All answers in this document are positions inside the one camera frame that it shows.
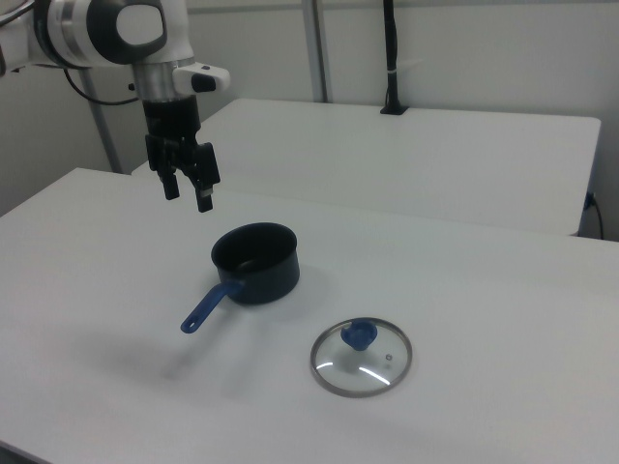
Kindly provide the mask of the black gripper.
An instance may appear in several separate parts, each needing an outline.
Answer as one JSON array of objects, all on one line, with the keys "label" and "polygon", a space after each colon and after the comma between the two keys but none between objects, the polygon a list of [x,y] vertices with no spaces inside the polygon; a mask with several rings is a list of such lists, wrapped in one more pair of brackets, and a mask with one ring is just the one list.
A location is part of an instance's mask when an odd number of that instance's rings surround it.
[{"label": "black gripper", "polygon": [[[178,146],[170,140],[195,142],[195,135],[201,128],[197,98],[143,101],[142,107],[149,134],[145,136],[149,167],[158,174],[165,198],[176,199],[180,193],[173,158]],[[183,154],[182,170],[194,187],[198,211],[211,211],[214,186],[221,181],[213,144],[188,146]]]}]

